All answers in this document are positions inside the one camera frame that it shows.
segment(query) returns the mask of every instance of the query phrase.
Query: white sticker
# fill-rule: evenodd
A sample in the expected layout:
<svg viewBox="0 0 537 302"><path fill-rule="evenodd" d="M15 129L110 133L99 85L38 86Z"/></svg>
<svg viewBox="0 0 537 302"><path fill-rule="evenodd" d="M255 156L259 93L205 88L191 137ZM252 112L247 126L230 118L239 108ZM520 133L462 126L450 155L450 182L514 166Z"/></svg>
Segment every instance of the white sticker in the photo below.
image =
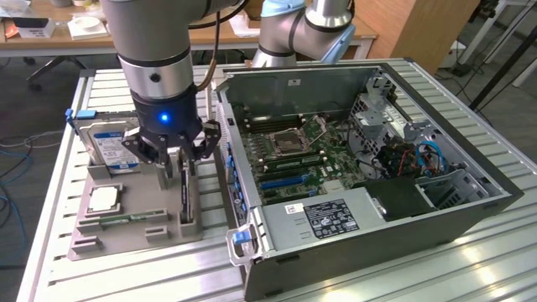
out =
<svg viewBox="0 0 537 302"><path fill-rule="evenodd" d="M300 82L302 82L303 80L290 80L288 81L288 86L300 86Z"/></svg>
<svg viewBox="0 0 537 302"><path fill-rule="evenodd" d="M304 212L304 205L302 203L291 204L286 206L287 214L295 214L299 212Z"/></svg>
<svg viewBox="0 0 537 302"><path fill-rule="evenodd" d="M131 169L138 166L139 161L126 147L122 145L125 134L122 132L94 134L99 151L107 166L113 169Z"/></svg>

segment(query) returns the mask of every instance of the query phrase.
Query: floor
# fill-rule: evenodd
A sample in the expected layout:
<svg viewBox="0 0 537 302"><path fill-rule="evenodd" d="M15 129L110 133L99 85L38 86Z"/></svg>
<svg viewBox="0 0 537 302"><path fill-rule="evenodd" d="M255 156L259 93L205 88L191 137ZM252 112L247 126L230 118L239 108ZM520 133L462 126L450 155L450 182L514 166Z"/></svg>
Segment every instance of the floor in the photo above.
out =
<svg viewBox="0 0 537 302"><path fill-rule="evenodd" d="M476 24L470 24L462 33L460 40L468 45L472 40L483 20ZM488 34L487 41L482 44L486 47L488 41L502 34L499 29L494 29ZM522 41L512 38L495 62L483 66L483 75L476 75L466 91L470 98L475 98L482 88L487 85L491 77L506 62L510 55L520 45ZM239 55L227 53L230 63L238 62ZM496 90L500 89L524 69L524 66L532 62L537 56L537 48L532 47L526 56L510 72L506 80L500 83ZM66 62L54 71L41 79L43 85L42 92L31 92L27 89L26 77L33 71L47 63L50 58L37 58L37 66L27 66L22 59L13 59L10 64L0 69L0 138L14 135L35 135L46 131L59 130L65 127L65 111L70 107L77 88L79 70L75 65ZM94 69L119 68L119 63L114 55L95 55L79 58L81 61ZM203 63L202 53L195 54L195 62ZM226 62L226 56L222 54L221 63ZM439 74L450 77L451 74L442 70ZM462 84L466 84L468 78L455 78ZM455 80L442 81L447 88L458 93L460 87ZM537 80L537 74L532 75L522 89L510 86L506 92L496 98L484 110L498 131L508 138L532 160L537 160L537 87L532 85ZM61 135L46 137L37 141L37 145L46 145L51 142L59 142ZM0 143L14 143L14 140L3 140ZM27 148L3 149L10 152L27 152ZM30 171L17 181L7 185L13 200L18 203L21 214L25 221L29 234L29 247L21 251L22 236L15 216L0 228L0 301L15 301L19 291L23 269L5 269L6 265L25 264L30 245L35 235L35 229L41 218L42 205L47 194L50 177L53 174L57 160L58 146L51 148L37 148L33 151L34 164ZM9 157L0 154L0 171L6 171L17 164L19 158ZM5 220L6 212L0 213L0 221Z"/></svg>

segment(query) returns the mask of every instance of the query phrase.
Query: warning label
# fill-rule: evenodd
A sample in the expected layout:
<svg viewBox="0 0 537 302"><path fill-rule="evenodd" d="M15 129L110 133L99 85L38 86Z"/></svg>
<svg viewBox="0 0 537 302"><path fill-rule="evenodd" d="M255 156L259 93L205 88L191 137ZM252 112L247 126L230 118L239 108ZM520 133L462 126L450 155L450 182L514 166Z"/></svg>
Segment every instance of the warning label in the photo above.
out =
<svg viewBox="0 0 537 302"><path fill-rule="evenodd" d="M306 206L304 212L319 239L360 229L343 199Z"/></svg>

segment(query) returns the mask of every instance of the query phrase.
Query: gray robot arm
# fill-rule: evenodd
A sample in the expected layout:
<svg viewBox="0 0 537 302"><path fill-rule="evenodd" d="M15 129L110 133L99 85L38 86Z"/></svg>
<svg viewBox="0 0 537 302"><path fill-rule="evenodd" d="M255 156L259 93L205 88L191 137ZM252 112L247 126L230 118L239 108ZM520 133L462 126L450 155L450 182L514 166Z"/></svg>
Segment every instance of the gray robot arm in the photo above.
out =
<svg viewBox="0 0 537 302"><path fill-rule="evenodd" d="M149 164L170 167L170 147L182 147L193 161L217 147L219 123L203 123L198 114L189 27L239 2L102 0L141 122L125 146Z"/></svg>
<svg viewBox="0 0 537 302"><path fill-rule="evenodd" d="M335 64L351 44L356 27L350 0L266 0L260 48L254 67L296 65L296 52Z"/></svg>

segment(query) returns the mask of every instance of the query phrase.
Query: blue led light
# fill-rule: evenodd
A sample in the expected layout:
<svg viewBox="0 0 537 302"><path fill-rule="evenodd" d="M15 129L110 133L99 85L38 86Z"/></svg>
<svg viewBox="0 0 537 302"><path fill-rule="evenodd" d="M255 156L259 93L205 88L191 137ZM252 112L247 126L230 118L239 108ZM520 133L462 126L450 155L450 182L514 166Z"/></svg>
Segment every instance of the blue led light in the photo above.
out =
<svg viewBox="0 0 537 302"><path fill-rule="evenodd" d="M163 123L169 123L169 121L170 121L170 115L169 115L167 113L162 113L159 119L161 119L161 121L162 121Z"/></svg>

